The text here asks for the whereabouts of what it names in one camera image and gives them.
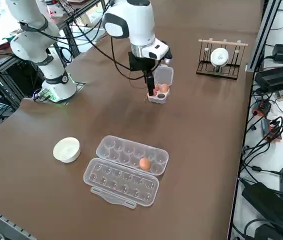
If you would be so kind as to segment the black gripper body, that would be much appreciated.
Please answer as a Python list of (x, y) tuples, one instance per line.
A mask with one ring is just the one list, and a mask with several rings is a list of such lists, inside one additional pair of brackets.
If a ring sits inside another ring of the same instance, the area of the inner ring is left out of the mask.
[(136, 57), (131, 51), (128, 52), (129, 69), (132, 72), (150, 72), (156, 65), (156, 60), (152, 58)]

